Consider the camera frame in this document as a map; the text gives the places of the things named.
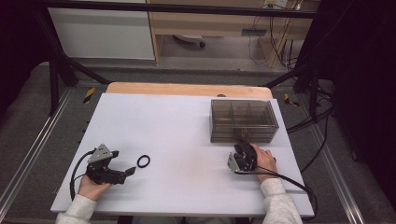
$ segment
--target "rubber ring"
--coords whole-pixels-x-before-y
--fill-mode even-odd
[[[146,164],[144,164],[144,165],[140,165],[140,160],[142,160],[143,158],[147,158],[147,159],[148,159],[148,163],[146,163]],[[146,166],[149,165],[149,161],[150,161],[149,156],[148,156],[148,155],[143,155],[143,156],[141,156],[141,157],[139,158],[139,160],[137,160],[137,167],[139,167],[139,168],[145,168]]]

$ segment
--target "white sleeve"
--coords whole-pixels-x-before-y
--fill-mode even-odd
[[[96,202],[79,194],[76,195],[69,209],[56,217],[57,224],[88,224],[96,207]]]
[[[286,194],[279,178],[270,178],[260,185],[264,194],[264,209],[267,223],[303,223],[293,199]]]

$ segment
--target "hand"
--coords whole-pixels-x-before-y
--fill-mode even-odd
[[[277,173],[276,160],[273,157],[273,155],[271,154],[271,151],[270,150],[264,151],[261,148],[259,148],[256,144],[250,144],[250,145],[256,151],[257,165],[262,168],[265,168],[267,170]],[[256,168],[256,171],[269,173],[269,171],[267,171],[267,170],[261,169],[259,167]],[[274,175],[257,175],[257,177],[259,178],[260,182],[264,182],[264,180],[269,179],[269,178],[276,178],[276,176],[274,176]]]
[[[113,185],[107,183],[98,185],[91,181],[87,175],[84,175],[79,184],[78,194],[93,201],[97,201],[107,189],[111,188],[111,186]]]

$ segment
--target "white table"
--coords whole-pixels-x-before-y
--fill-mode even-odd
[[[104,143],[110,150],[120,152],[110,163],[111,169],[124,171],[136,166],[137,159],[144,154],[150,156],[151,163],[146,168],[136,168],[124,185],[108,190],[98,202],[95,210],[98,213],[263,216],[263,195],[257,177],[236,175],[228,169],[233,144],[210,143],[209,111],[210,100],[214,98],[104,93],[51,211],[62,212],[69,207],[68,185],[78,159]],[[272,151],[280,174],[303,184],[278,104],[274,99],[265,100],[272,103],[279,130],[271,144],[259,146]],[[86,160],[77,174],[85,172]],[[287,181],[283,184],[301,216],[313,216],[305,192]]]

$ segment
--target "cabinet door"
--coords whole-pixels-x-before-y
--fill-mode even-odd
[[[147,12],[50,8],[49,13],[70,57],[154,59]]]

